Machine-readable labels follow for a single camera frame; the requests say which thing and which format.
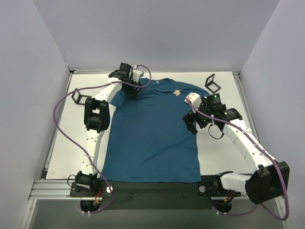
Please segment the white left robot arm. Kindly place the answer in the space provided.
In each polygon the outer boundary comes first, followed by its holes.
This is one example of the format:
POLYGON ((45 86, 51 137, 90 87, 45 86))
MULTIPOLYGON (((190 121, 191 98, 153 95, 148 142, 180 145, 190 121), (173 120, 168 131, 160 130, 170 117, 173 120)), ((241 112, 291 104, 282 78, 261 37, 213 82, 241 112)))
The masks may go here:
POLYGON ((122 91, 131 98, 135 98, 142 86, 139 79, 143 71, 138 66, 132 67, 121 63, 118 70, 110 73, 107 85, 95 96, 88 97, 84 103, 84 124, 86 127, 86 146, 80 171, 75 183, 87 196, 93 196, 99 190, 97 159, 104 132, 111 124, 110 102, 114 96, 122 91))

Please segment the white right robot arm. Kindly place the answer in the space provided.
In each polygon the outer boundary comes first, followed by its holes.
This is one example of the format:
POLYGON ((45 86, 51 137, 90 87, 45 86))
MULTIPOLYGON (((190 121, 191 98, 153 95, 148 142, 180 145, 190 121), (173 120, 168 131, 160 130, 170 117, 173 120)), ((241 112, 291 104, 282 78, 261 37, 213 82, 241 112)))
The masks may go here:
POLYGON ((250 168, 250 175, 224 172, 220 175, 223 189, 248 196, 256 205, 267 200, 287 196, 290 168, 286 162, 278 162, 254 137, 240 113, 227 108, 219 93, 201 97, 190 93, 184 102, 191 110, 183 117, 187 129, 197 134, 197 128, 216 126, 235 145, 250 168))

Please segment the blue t-shirt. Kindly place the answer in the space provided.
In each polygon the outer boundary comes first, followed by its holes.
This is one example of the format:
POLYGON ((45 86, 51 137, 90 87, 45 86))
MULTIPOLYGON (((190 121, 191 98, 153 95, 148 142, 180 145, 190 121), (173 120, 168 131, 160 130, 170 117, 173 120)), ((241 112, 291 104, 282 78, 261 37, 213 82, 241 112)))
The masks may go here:
POLYGON ((123 182, 200 181, 196 136, 183 121, 190 111, 184 99, 207 92, 168 78, 140 82, 144 87, 136 98, 118 92, 111 101, 115 111, 102 174, 123 182))

